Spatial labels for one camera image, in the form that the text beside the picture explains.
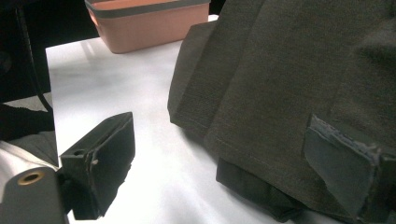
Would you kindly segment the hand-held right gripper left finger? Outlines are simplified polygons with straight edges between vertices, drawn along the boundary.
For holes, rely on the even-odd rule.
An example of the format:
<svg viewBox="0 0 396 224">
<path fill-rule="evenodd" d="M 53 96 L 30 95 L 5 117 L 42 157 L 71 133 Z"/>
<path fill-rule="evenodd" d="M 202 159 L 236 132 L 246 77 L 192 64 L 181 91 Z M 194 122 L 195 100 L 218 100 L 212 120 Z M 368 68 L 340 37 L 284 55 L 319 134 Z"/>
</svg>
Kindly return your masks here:
<svg viewBox="0 0 396 224">
<path fill-rule="evenodd" d="M 65 210 L 77 220 L 106 214 L 135 155 L 131 112 L 100 122 L 61 155 L 59 171 Z"/>
</svg>

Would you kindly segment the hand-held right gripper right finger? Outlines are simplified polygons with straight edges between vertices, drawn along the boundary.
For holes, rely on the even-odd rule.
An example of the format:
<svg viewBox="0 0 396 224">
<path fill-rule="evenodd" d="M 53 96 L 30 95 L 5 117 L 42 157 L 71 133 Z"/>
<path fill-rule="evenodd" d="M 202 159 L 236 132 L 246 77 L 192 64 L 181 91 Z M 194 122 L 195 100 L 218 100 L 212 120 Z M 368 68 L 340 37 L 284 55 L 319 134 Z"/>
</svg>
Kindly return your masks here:
<svg viewBox="0 0 396 224">
<path fill-rule="evenodd" d="M 353 221 L 396 224 L 396 150 L 317 115 L 304 135 L 304 157 Z"/>
</svg>

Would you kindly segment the dark cloth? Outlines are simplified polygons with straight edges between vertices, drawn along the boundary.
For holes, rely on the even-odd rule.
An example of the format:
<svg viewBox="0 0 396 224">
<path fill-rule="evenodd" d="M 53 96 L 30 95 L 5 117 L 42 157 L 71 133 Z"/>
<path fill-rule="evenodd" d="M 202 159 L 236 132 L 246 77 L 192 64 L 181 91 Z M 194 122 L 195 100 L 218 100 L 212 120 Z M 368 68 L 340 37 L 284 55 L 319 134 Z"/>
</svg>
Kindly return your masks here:
<svg viewBox="0 0 396 224">
<path fill-rule="evenodd" d="M 304 157 L 310 117 L 396 150 L 396 0 L 226 0 L 190 28 L 170 120 L 219 158 L 217 180 L 285 222 L 360 224 Z"/>
</svg>

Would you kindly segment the pink basket with grey rim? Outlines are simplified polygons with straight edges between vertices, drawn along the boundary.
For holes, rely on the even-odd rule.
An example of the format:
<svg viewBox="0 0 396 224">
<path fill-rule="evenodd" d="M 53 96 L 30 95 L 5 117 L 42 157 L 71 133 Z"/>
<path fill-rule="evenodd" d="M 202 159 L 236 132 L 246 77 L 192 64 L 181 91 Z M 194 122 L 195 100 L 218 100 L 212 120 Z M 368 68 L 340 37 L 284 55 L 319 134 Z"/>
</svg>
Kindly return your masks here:
<svg viewBox="0 0 396 224">
<path fill-rule="evenodd" d="M 208 21 L 211 0 L 84 0 L 96 30 L 113 53 L 183 39 Z"/>
</svg>

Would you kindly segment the white board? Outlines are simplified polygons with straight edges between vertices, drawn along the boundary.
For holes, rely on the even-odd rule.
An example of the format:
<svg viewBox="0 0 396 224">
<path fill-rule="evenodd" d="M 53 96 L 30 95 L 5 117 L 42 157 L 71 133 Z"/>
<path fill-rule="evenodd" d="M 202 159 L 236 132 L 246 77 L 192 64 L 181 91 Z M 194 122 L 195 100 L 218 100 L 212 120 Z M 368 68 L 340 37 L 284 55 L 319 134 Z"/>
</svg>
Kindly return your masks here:
<svg viewBox="0 0 396 224">
<path fill-rule="evenodd" d="M 96 221 L 71 224 L 280 224 L 216 181 L 217 159 L 169 120 L 177 42 L 113 54 L 100 38 L 46 50 L 57 149 L 102 120 L 134 115 L 135 157 L 117 198 Z M 285 224 L 340 224 L 305 211 Z"/>
</svg>

